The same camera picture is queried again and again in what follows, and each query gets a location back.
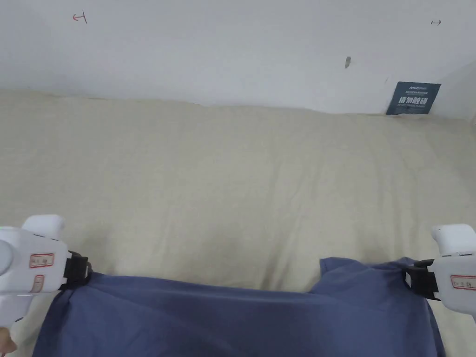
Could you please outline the person's left hand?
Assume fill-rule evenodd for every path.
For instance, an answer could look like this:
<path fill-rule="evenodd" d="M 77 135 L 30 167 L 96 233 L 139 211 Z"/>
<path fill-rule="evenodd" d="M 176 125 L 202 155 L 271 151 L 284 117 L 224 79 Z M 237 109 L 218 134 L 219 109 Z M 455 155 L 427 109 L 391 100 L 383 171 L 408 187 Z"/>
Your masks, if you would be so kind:
<path fill-rule="evenodd" d="M 0 356 L 5 357 L 7 354 L 15 352 L 17 344 L 12 340 L 10 331 L 7 328 L 0 328 Z"/>

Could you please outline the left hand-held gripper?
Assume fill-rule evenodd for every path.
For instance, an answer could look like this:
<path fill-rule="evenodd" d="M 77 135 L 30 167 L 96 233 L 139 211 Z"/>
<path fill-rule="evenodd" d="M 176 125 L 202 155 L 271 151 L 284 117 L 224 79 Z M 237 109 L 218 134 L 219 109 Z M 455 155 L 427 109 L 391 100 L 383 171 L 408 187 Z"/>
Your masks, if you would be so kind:
<path fill-rule="evenodd" d="M 91 263 L 61 240 L 64 224 L 63 217 L 46 214 L 30 216 L 20 228 L 0 228 L 1 328 L 22 320 L 35 296 L 89 282 Z"/>

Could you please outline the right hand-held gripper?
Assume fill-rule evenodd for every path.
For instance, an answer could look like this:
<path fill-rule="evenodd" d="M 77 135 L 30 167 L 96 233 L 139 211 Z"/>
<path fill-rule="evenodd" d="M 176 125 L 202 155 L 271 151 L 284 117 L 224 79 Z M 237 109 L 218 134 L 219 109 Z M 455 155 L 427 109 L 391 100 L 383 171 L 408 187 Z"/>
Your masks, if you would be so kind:
<path fill-rule="evenodd" d="M 476 317 L 476 233 L 466 224 L 434 226 L 435 259 L 403 269 L 403 280 L 415 294 L 441 301 L 449 310 Z"/>

